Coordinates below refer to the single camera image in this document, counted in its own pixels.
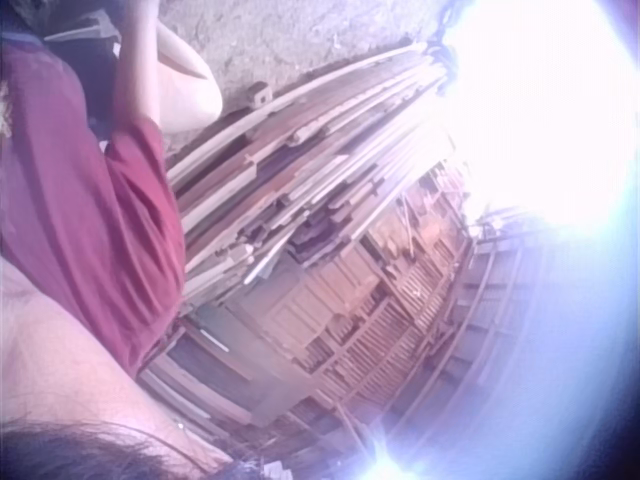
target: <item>red shirt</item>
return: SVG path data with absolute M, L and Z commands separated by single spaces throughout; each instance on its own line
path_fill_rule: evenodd
M 65 63 L 5 42 L 0 61 L 0 253 L 133 375 L 173 319 L 184 282 L 160 131 L 142 120 L 115 132 L 103 154 Z

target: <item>black hair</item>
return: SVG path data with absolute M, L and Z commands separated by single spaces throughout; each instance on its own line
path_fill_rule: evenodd
M 255 462 L 234 462 L 222 471 L 175 473 L 169 456 L 151 453 L 153 437 L 127 437 L 111 425 L 3 423 L 2 480 L 259 480 Z

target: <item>ground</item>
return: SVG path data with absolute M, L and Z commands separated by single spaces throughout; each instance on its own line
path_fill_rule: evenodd
M 244 92 L 258 80 L 277 92 L 325 65 L 397 45 L 407 37 L 426 39 L 445 3 L 163 0 L 161 19 L 207 61 L 228 112 L 243 106 Z M 187 137 L 176 142 L 184 143 Z

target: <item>wood pile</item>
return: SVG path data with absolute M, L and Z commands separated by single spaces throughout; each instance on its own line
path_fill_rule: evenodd
M 218 130 L 168 171 L 187 242 L 185 301 L 220 302 L 283 251 L 347 251 L 453 151 L 436 121 L 445 68 L 424 44 L 318 77 Z

